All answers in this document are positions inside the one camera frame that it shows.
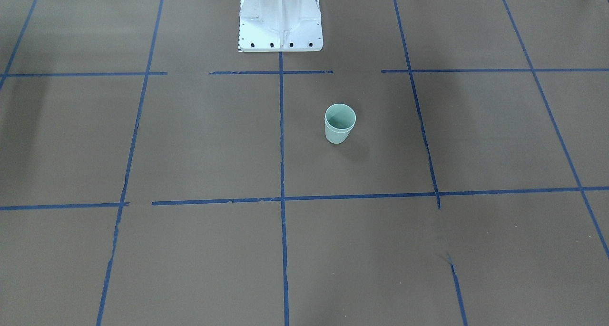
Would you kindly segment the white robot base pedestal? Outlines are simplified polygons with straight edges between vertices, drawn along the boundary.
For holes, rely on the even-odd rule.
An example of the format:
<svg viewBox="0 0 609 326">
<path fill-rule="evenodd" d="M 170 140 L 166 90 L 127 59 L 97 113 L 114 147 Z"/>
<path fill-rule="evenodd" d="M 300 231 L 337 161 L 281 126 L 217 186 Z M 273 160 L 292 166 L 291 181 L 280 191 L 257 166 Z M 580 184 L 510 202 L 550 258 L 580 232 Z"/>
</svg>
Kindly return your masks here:
<svg viewBox="0 0 609 326">
<path fill-rule="evenodd" d="M 320 0 L 239 0 L 238 51 L 321 51 Z"/>
</svg>

